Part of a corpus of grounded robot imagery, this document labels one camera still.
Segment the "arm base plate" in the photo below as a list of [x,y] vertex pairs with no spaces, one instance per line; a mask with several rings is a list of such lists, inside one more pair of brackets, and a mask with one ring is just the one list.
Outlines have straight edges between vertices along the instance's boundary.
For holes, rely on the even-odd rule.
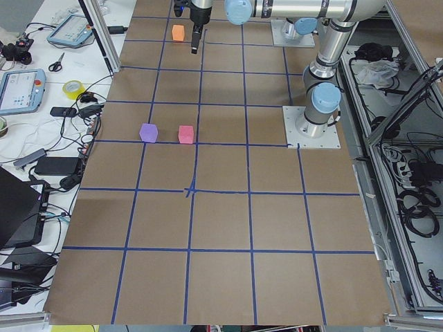
[[273,45],[279,47],[313,48],[315,46],[314,31],[318,20],[315,18],[299,18],[271,20]]
[[289,149],[340,149],[336,126],[312,124],[305,118],[305,107],[283,106],[284,129]]

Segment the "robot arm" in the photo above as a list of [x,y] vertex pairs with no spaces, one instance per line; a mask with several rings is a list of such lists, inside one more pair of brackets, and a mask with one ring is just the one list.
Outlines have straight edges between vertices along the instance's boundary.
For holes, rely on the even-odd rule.
[[308,104],[295,121],[302,135],[320,138],[341,101],[341,92],[332,80],[354,27],[377,14],[385,4],[385,1],[225,1],[224,10],[228,20],[236,25],[246,23],[251,17],[329,19],[316,59],[303,74]]

